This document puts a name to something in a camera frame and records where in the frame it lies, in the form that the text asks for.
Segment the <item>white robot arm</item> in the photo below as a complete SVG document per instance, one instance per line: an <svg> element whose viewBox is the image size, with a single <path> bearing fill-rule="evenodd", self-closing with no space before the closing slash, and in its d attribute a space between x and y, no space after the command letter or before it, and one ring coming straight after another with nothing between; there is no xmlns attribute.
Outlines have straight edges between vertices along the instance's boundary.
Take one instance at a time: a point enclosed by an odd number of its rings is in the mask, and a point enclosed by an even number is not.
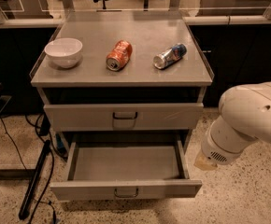
<svg viewBox="0 0 271 224"><path fill-rule="evenodd" d="M219 116L207 129L194 166L212 171L230 164L258 141L271 144L271 82L238 85L224 92Z"/></svg>

